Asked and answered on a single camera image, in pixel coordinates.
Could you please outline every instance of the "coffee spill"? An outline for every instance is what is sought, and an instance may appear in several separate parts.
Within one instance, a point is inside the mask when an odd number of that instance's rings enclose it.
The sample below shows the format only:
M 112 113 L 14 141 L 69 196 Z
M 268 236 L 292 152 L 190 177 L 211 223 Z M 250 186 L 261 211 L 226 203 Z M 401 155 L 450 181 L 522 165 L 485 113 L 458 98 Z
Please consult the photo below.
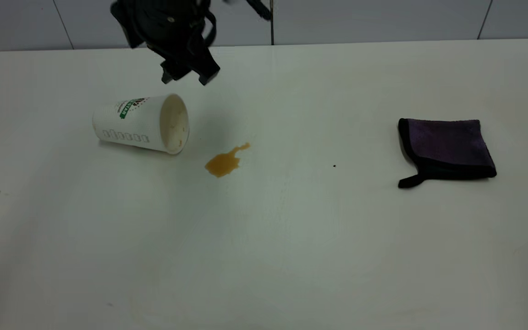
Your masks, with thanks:
M 233 150 L 228 153 L 221 153 L 213 157 L 213 159 L 205 165 L 205 168 L 209 173 L 216 177 L 228 175 L 231 171 L 239 167 L 239 158 L 235 157 L 235 153 L 239 152 L 239 150 L 246 150 L 247 148 L 250 148 L 250 144 L 246 142 L 243 146 L 233 148 Z

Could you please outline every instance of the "robotic arm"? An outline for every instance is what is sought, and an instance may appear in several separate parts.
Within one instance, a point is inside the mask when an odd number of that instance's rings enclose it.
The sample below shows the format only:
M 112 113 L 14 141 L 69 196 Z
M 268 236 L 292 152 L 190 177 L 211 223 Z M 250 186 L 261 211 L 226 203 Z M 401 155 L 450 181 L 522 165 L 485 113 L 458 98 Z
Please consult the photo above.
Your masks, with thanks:
M 260 17 L 270 21 L 272 14 L 260 0 L 247 2 Z M 210 5 L 211 0 L 117 0 L 111 5 L 111 14 L 123 28 L 131 48 L 145 42 L 164 58 L 164 83 L 178 81 L 193 70 L 206 85 L 220 71 L 208 49 L 216 35 Z M 213 27 L 203 38 L 206 19 Z

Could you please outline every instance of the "white table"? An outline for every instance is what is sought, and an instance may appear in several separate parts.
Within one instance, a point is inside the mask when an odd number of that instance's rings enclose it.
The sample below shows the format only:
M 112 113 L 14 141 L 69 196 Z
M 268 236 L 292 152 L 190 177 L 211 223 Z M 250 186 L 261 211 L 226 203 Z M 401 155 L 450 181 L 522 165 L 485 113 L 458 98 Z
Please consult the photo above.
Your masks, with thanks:
M 0 330 L 528 330 L 528 40 L 212 52 L 205 87 L 147 49 L 0 52 Z M 173 92 L 180 155 L 94 135 Z M 498 176 L 399 190 L 401 117 L 480 119 Z

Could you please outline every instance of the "paper cup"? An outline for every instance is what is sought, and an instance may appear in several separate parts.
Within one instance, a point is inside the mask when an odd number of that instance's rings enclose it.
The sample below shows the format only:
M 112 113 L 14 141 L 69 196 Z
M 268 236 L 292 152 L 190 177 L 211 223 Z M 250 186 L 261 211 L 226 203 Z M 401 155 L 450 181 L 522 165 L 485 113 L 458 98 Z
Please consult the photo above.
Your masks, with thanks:
M 189 117 L 180 96 L 170 94 L 102 106 L 93 129 L 103 141 L 177 154 L 187 143 Z

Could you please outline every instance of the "printed text on cup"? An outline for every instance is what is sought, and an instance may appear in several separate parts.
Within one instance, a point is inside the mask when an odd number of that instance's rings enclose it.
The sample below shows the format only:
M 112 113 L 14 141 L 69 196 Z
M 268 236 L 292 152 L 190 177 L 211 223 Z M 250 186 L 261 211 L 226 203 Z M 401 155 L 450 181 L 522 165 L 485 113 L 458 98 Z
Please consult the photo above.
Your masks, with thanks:
M 114 140 L 128 140 L 128 141 L 138 141 L 138 142 L 145 142 L 149 143 L 150 139 L 147 135 L 141 134 L 130 134 L 130 133 L 123 133 L 123 132 L 116 132 L 114 130 L 103 130 L 103 135 L 106 138 L 113 138 Z

